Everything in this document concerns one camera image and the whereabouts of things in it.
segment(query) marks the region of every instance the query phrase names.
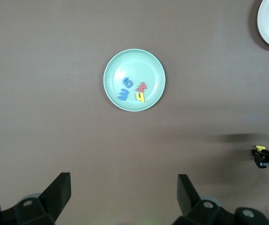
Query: gray tabletop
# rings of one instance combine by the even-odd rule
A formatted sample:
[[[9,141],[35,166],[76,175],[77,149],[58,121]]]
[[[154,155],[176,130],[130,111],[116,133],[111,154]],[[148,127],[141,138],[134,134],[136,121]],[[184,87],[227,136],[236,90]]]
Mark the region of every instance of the gray tabletop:
[[[177,175],[234,213],[269,218],[269,45],[260,0],[0,0],[0,205],[71,172],[58,225],[170,225]],[[166,86],[127,112],[103,74],[120,51],[144,49]]]

